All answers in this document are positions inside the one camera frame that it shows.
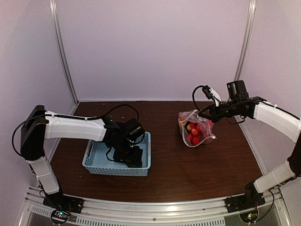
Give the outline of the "clear polka dot zip bag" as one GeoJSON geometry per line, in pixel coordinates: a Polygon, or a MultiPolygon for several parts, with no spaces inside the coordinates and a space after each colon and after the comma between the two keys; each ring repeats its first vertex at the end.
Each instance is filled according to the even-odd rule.
{"type": "Polygon", "coordinates": [[[197,109],[178,113],[178,125],[183,142],[190,148],[209,144],[216,139],[213,134],[214,124],[198,115],[197,109]]]}

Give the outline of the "red lychee bunch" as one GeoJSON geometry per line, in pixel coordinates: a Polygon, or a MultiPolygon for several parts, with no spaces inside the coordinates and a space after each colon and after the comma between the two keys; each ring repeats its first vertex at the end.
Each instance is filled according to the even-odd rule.
{"type": "Polygon", "coordinates": [[[203,130],[198,123],[188,122],[186,125],[186,130],[192,145],[198,145],[205,139],[203,130]]]}

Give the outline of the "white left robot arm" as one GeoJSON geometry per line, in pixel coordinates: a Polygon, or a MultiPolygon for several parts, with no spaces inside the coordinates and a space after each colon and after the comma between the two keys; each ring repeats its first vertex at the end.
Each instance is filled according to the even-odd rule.
{"type": "Polygon", "coordinates": [[[109,161],[125,164],[127,167],[142,166],[142,149],[139,143],[146,132],[139,117],[126,122],[116,122],[107,113],[101,116],[84,117],[58,114],[37,105],[30,116],[21,124],[20,155],[33,169],[37,180],[57,209],[67,206],[47,155],[44,143],[51,139],[81,139],[103,143],[113,151],[109,161]]]}

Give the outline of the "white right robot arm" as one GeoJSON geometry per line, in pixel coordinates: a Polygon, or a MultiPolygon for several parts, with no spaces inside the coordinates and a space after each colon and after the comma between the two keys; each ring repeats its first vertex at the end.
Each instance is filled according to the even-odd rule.
{"type": "Polygon", "coordinates": [[[229,82],[226,87],[228,101],[222,101],[214,88],[208,85],[199,86],[206,98],[213,101],[211,105],[198,111],[200,117],[213,123],[234,116],[240,116],[242,120],[252,119],[282,134],[294,145],[284,163],[246,186],[246,194],[241,197],[241,204],[250,208],[258,202],[259,194],[300,177],[301,119],[262,97],[250,97],[243,80],[229,82]]]}

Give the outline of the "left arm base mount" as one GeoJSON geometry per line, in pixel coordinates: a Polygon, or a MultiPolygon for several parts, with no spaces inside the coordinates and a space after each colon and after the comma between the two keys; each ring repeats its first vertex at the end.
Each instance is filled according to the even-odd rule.
{"type": "Polygon", "coordinates": [[[43,204],[53,208],[50,219],[55,225],[62,225],[71,219],[72,213],[82,212],[84,200],[81,198],[63,195],[62,199],[54,199],[45,196],[43,204]]]}

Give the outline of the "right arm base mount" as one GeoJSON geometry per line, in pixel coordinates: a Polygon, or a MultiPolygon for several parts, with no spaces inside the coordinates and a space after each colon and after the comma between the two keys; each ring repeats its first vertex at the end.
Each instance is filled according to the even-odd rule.
{"type": "Polygon", "coordinates": [[[228,213],[238,212],[240,220],[250,225],[259,220],[259,206],[265,204],[265,199],[260,197],[250,201],[245,194],[242,194],[238,196],[229,195],[224,202],[228,213]]]}

